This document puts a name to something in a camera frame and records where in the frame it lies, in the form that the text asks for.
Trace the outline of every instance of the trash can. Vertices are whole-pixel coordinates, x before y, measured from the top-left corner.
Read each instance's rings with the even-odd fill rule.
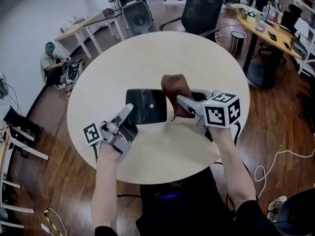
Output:
[[[240,54],[243,48],[245,35],[238,32],[232,31],[230,37],[230,43],[228,49],[230,53]]]

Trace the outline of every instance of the black pants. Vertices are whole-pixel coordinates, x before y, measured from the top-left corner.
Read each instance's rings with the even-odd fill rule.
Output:
[[[29,129],[33,134],[37,134],[39,132],[38,125],[24,116],[19,115],[12,107],[10,107],[9,112],[5,115],[3,120],[16,127],[21,127],[21,129]]]
[[[210,227],[212,235],[233,235],[232,215],[217,190],[210,167],[182,180],[178,189],[183,193],[181,198],[164,202],[157,197],[174,191],[170,184],[140,186],[143,208],[136,224],[141,236],[204,235]]]
[[[63,73],[62,67],[57,67],[54,69],[50,69],[46,75],[46,85],[53,86],[53,85],[60,85],[60,76]]]

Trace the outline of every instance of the table top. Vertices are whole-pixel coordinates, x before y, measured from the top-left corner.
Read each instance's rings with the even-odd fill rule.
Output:
[[[296,53],[294,50],[289,51],[283,43],[283,42],[286,42],[288,45],[290,45],[292,35],[289,32],[285,31],[282,28],[280,28],[279,30],[275,30],[275,28],[273,28],[271,25],[265,23],[262,20],[260,20],[260,24],[263,24],[266,27],[266,30],[264,32],[259,32],[259,31],[255,30],[257,23],[252,24],[244,18],[241,18],[241,17],[237,17],[237,18],[241,22],[242,26],[247,28],[252,33],[256,34],[258,37],[267,41],[269,44],[277,47],[278,49],[284,51],[285,53],[287,53],[293,57],[302,59],[302,57],[298,53]],[[277,36],[277,41],[273,41],[270,38],[268,31],[270,31],[271,33],[273,33],[274,35]]]
[[[71,28],[66,30],[64,33],[60,32],[58,37],[55,38],[55,41],[59,41],[59,40],[62,40],[64,38],[75,35],[78,31],[80,31],[84,27],[85,23],[86,23],[86,21],[80,22],[78,24],[73,25]]]
[[[243,128],[250,106],[246,77],[228,51],[197,35],[163,31],[130,38],[99,55],[75,85],[67,112],[72,142],[92,167],[93,148],[83,128],[111,120],[124,106],[128,89],[161,89],[164,74],[186,77],[191,89],[216,89],[240,96]],[[138,125],[131,150],[119,164],[118,180],[139,184],[176,181],[217,161],[218,147],[195,130],[194,119],[176,118],[167,100],[167,122]],[[232,127],[235,135],[236,126]]]
[[[73,36],[85,26],[89,26],[89,25],[92,25],[92,24],[95,24],[95,23],[99,23],[99,22],[110,20],[110,19],[114,19],[114,18],[118,17],[119,15],[120,15],[119,12],[115,12],[113,15],[111,15],[109,17],[105,17],[103,12],[100,12],[100,13],[98,13],[96,15],[91,16],[89,19],[87,19],[87,20],[85,20],[83,22],[80,22],[78,24],[73,25],[71,28],[66,30],[64,33],[60,32],[60,34],[55,39],[55,41],[59,41],[61,39]]]
[[[108,21],[108,20],[113,20],[114,18],[117,18],[121,13],[118,11],[115,11],[114,14],[111,14],[108,17],[105,17],[103,12],[99,13],[97,16],[91,18],[90,20],[87,20],[84,26],[90,26],[96,23]]]

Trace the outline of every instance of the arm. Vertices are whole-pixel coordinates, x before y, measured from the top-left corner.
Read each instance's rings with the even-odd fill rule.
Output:
[[[60,60],[66,60],[67,59],[64,56],[60,56],[60,55],[57,55],[57,54],[54,54],[54,56],[55,56],[55,59],[60,59]]]
[[[96,227],[107,226],[116,231],[117,179],[116,170],[120,155],[103,142],[99,148],[95,191],[91,203],[92,223]]]
[[[210,127],[209,131],[219,148],[227,190],[237,210],[245,201],[256,200],[254,184],[234,145],[231,130]]]
[[[63,67],[63,63],[59,63],[59,64],[47,66],[47,67],[45,68],[45,70],[46,70],[46,71],[49,71],[49,70],[55,69],[55,68],[57,68],[57,67]]]

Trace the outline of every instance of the wooden desk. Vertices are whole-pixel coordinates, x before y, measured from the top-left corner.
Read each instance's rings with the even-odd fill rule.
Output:
[[[264,89],[270,89],[275,84],[275,72],[279,66],[283,53],[287,53],[293,57],[301,59],[299,54],[297,54],[294,50],[289,51],[284,45],[284,42],[290,45],[291,34],[281,28],[276,31],[272,26],[262,20],[260,21],[260,24],[263,24],[266,27],[266,30],[264,32],[259,32],[255,30],[257,23],[251,24],[246,19],[241,17],[238,17],[238,20],[242,26],[253,33],[249,51],[244,64],[244,73],[253,84]],[[268,31],[277,36],[277,41],[273,41],[270,38]],[[252,55],[255,51],[258,37],[274,46],[274,49],[271,52],[269,58],[269,65],[266,69],[262,67],[262,65],[257,61],[252,60]]]
[[[67,124],[79,154],[96,168],[83,128],[111,120],[124,106],[128,89],[161,89],[164,74],[183,73],[191,89],[238,94],[243,128],[250,106],[244,73],[224,48],[197,35],[162,31],[139,35],[109,48],[80,76],[73,89]],[[167,122],[138,125],[130,152],[119,163],[117,178],[139,184],[176,181],[204,170],[219,159],[218,147],[196,132],[195,120],[176,118],[167,100]],[[236,126],[232,127],[235,135]]]
[[[79,34],[79,31],[81,30],[85,30],[87,35],[89,36],[89,38],[92,40],[92,42],[95,44],[95,47],[97,48],[98,52],[101,54],[102,53],[102,50],[98,44],[98,42],[96,41],[95,37],[94,37],[94,34],[93,32],[91,31],[90,29],[90,26],[93,25],[93,24],[96,24],[96,23],[99,23],[99,22],[108,22],[110,20],[114,20],[115,21],[115,25],[118,29],[118,32],[121,36],[121,39],[124,40],[124,37],[123,37],[123,34],[121,32],[121,29],[119,28],[119,24],[117,23],[117,20],[116,18],[120,15],[120,13],[115,13],[113,16],[110,16],[110,17],[107,17],[105,18],[104,15],[103,15],[103,12],[97,14],[97,15],[94,15],[94,16],[91,16],[89,19],[83,21],[83,22],[80,22],[78,24],[75,24],[74,26],[72,26],[71,28],[69,28],[68,30],[66,30],[64,33],[60,33],[58,35],[57,38],[55,38],[55,41],[57,43],[59,43],[61,45],[61,47],[63,48],[62,44],[60,43],[60,40],[62,39],[65,39],[65,38],[68,38],[70,36],[75,36],[78,40],[78,42],[80,43],[82,49],[84,50],[85,54],[87,55],[87,57],[89,59],[92,58],[90,52],[88,51],[86,45],[84,44],[84,41],[82,39],[82,37],[80,36]],[[113,31],[111,29],[111,26],[110,24],[108,24],[110,30],[111,30],[111,33],[113,36],[115,36],[113,34]]]

